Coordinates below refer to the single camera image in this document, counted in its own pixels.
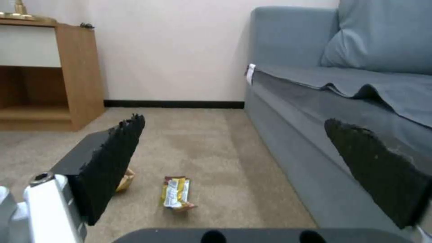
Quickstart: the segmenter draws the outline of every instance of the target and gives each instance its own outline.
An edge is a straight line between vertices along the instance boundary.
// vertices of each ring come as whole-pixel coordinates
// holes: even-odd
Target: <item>yellow wrapper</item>
[[[166,176],[162,187],[162,204],[174,211],[185,211],[196,205],[187,201],[191,180],[185,176]]]

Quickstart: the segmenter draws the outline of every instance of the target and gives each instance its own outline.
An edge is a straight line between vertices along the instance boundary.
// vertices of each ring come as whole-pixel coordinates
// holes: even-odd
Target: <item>gold lamp base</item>
[[[16,13],[0,12],[0,19],[18,19],[18,20],[38,21],[38,22],[43,22],[43,23],[48,23],[48,24],[56,24],[57,23],[57,20],[55,20],[53,18],[27,14],[27,8],[25,7],[22,0],[15,0],[15,12]]]
[[[48,24],[56,24],[57,20],[49,17],[32,15],[32,14],[20,14],[20,13],[3,13],[0,12],[0,19],[16,19],[16,20],[28,20],[38,21]]]

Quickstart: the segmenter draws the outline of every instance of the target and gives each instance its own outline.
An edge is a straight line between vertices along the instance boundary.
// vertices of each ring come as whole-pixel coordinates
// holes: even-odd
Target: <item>sofa armrest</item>
[[[251,15],[249,63],[318,66],[338,28],[336,9],[258,7]]]

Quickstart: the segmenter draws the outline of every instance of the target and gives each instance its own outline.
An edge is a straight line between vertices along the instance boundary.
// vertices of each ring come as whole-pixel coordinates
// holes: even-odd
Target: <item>metal bolt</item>
[[[33,176],[29,184],[30,187],[34,187],[52,179],[54,179],[54,174],[51,171],[45,171]]]

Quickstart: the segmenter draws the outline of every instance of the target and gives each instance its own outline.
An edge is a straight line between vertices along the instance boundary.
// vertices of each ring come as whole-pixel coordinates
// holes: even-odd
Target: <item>white drawer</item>
[[[0,25],[0,66],[61,67],[55,29]]]

